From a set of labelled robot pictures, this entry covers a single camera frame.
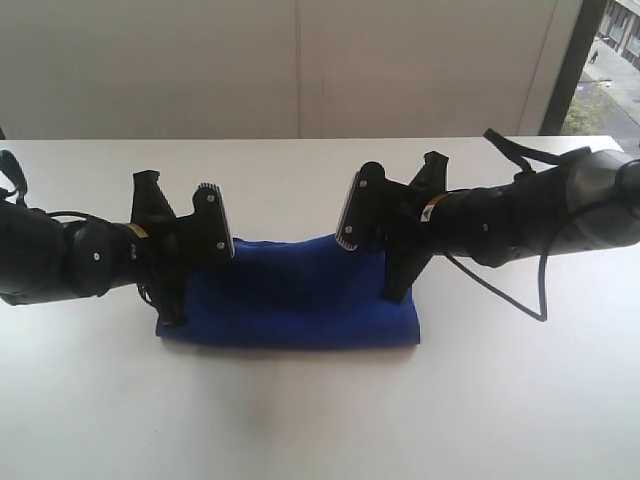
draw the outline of blue towel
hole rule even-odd
[[[189,280],[189,324],[156,335],[200,345],[280,350],[407,347],[420,343],[411,294],[378,298],[384,255],[347,252],[333,236],[300,243],[235,240],[229,266]]]

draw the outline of wall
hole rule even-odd
[[[4,0],[10,138],[536,134],[580,0]]]

